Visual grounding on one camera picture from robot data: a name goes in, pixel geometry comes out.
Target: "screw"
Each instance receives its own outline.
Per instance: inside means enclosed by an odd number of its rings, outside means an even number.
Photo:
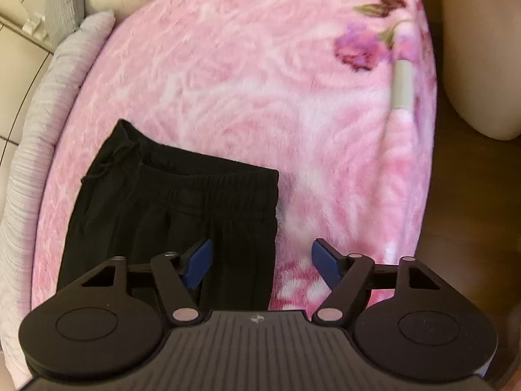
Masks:
[[[255,315],[253,315],[252,317],[250,317],[249,320],[251,320],[253,323],[256,323],[258,325],[259,323],[264,322],[264,316],[257,313]]]
[[[190,322],[199,317],[199,312],[191,307],[183,307],[173,312],[172,316],[178,322]]]
[[[325,322],[334,322],[340,320],[344,314],[334,308],[320,309],[317,313],[319,319]]]

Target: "pink blanket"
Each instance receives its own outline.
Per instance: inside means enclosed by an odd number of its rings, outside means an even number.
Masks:
[[[416,68],[413,110],[390,108],[398,59]],[[414,253],[435,107],[420,0],[156,0],[113,32],[63,130],[32,305],[55,292],[80,179],[125,118],[158,142],[279,170],[270,308],[311,313],[328,293],[315,238],[378,263]]]

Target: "gray pillow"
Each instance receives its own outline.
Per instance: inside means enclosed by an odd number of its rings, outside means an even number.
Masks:
[[[77,31],[84,17],[84,0],[46,0],[45,25],[53,47]]]

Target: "beige wall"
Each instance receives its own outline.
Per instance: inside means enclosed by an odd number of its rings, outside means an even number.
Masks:
[[[5,367],[4,354],[0,352],[0,391],[13,391],[14,389],[11,375]]]

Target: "black pants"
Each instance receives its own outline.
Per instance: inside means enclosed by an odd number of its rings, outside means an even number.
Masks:
[[[202,310],[268,307],[278,172],[157,144],[120,120],[87,175],[69,222],[61,289],[115,255],[148,263],[214,242]]]

